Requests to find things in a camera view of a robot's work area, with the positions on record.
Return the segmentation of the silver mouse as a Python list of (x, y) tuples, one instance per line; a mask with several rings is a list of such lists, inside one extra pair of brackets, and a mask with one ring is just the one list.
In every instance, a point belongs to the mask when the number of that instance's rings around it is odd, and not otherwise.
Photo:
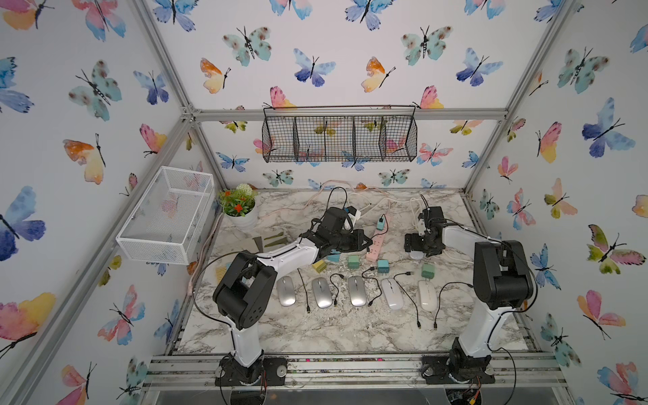
[(290, 307), (296, 302), (295, 285), (290, 276), (284, 276), (277, 281), (276, 290), (282, 307)]
[(349, 298), (352, 306), (363, 307), (367, 305), (368, 299), (366, 286), (361, 276), (351, 276), (348, 281)]

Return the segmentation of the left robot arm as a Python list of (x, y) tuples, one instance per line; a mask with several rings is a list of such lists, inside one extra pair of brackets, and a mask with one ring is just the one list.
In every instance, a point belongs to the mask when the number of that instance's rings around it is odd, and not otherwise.
[(356, 226), (361, 211), (353, 206), (330, 207), (312, 219), (308, 231), (275, 251), (239, 252), (214, 291), (219, 314), (231, 328), (231, 359), (222, 362), (221, 381), (227, 377), (238, 385), (251, 385), (263, 376), (264, 351), (257, 323), (268, 307), (279, 278), (327, 257), (333, 251), (360, 252), (373, 240)]

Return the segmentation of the blue power strip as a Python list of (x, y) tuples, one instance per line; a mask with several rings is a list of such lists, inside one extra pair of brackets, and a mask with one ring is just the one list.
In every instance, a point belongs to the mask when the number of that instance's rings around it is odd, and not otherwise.
[(340, 258), (341, 258), (341, 254), (339, 252), (332, 252), (330, 255), (326, 257), (326, 260), (331, 263), (339, 263)]

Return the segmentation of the white mesh wall basket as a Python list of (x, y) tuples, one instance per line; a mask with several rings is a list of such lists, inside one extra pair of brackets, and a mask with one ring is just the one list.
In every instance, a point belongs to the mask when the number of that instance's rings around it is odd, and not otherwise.
[(187, 265), (214, 194), (211, 174), (162, 166), (116, 235), (116, 243), (133, 261)]

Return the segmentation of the green charger front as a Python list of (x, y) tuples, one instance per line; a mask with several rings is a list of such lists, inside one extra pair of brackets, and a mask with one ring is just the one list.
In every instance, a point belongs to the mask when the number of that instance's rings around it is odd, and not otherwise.
[(357, 255), (347, 256), (347, 266), (349, 269), (359, 269), (360, 267), (360, 258)]

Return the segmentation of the lavender mouse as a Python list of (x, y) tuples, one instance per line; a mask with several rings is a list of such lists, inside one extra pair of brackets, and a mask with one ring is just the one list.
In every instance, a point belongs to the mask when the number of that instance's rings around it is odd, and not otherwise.
[(409, 257), (413, 260), (422, 260), (425, 258), (425, 253), (422, 251), (410, 251)]

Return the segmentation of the green charger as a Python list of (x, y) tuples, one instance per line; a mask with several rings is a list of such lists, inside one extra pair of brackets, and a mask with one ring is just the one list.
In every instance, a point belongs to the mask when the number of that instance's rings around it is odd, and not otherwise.
[(421, 277), (425, 279), (435, 278), (435, 266), (433, 264), (424, 263), (421, 268)]
[(347, 266), (349, 269), (359, 269), (360, 267), (360, 258), (357, 255), (347, 256)]

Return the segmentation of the grey mouse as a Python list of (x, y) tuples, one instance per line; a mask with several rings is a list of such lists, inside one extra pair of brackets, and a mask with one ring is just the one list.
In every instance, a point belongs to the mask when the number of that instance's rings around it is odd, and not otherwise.
[(327, 309), (333, 305), (330, 285), (325, 278), (315, 278), (312, 280), (312, 291), (317, 306), (320, 309)]

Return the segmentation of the pink power strip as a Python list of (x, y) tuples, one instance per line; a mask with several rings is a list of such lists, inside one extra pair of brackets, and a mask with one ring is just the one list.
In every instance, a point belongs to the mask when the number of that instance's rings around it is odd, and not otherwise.
[(371, 263), (376, 263), (379, 260), (379, 256), (381, 254), (381, 249), (385, 241), (386, 234), (389, 231), (389, 216), (387, 214), (383, 214), (383, 215), (385, 216), (386, 219), (386, 227), (383, 231), (378, 231), (376, 229), (374, 235), (371, 236), (372, 245), (369, 247), (369, 251), (366, 255), (366, 259)]

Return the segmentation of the potted plant white pot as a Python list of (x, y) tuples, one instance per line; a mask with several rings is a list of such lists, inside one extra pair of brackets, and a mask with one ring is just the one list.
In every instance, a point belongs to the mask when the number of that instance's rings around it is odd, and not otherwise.
[(258, 223), (257, 192), (250, 184), (241, 183), (219, 193), (219, 205), (224, 215), (240, 231), (252, 231)]

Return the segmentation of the teal charger back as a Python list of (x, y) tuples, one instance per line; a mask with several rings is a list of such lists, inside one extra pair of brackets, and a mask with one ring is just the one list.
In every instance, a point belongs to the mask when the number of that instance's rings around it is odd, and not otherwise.
[(376, 229), (378, 231), (383, 231), (385, 229), (385, 227), (386, 227), (386, 219), (385, 219), (385, 216), (382, 215), (381, 217), (379, 217), (379, 219), (378, 219), (378, 221), (376, 223)]

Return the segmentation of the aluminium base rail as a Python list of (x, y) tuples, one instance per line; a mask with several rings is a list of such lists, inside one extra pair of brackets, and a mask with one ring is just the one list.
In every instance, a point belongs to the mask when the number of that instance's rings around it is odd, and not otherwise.
[(441, 353), (404, 354), (270, 354), (252, 368), (251, 381), (217, 354), (156, 356), (143, 387), (148, 391), (249, 389), (266, 382), (278, 389), (335, 388), (563, 388), (566, 379), (552, 354), (494, 354), (485, 371), (451, 376)]

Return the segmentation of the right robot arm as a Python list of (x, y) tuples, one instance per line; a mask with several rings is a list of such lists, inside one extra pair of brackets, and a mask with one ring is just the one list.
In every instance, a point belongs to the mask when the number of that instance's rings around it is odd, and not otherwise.
[(494, 383), (487, 368), (494, 342), (508, 317), (532, 298), (535, 283), (524, 249), (518, 241), (482, 236), (447, 219), (440, 207), (427, 207), (418, 215), (419, 233), (407, 234), (404, 250), (437, 256), (447, 248), (472, 258), (472, 290), (476, 303), (467, 327), (453, 341), (449, 353), (422, 359), (422, 376), (432, 384)]

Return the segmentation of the teal charger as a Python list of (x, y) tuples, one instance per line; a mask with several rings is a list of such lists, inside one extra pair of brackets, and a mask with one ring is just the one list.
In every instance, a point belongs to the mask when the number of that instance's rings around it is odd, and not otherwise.
[(386, 219), (385, 219), (385, 216), (382, 215), (381, 217), (379, 217), (379, 219), (378, 219), (378, 221), (376, 223), (376, 229), (378, 231), (383, 231), (385, 229), (385, 227), (386, 227)]
[(379, 259), (376, 263), (376, 269), (380, 274), (388, 274), (390, 272), (390, 263), (386, 259)]

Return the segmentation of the white mouse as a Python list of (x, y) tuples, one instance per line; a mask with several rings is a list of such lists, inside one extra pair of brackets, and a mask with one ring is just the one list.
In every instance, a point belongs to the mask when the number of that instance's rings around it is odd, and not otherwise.
[(420, 307), (426, 312), (435, 312), (438, 308), (438, 298), (435, 286), (427, 280), (418, 281), (418, 299)]
[(388, 307), (393, 311), (401, 310), (404, 306), (403, 293), (394, 278), (381, 280), (381, 288)]

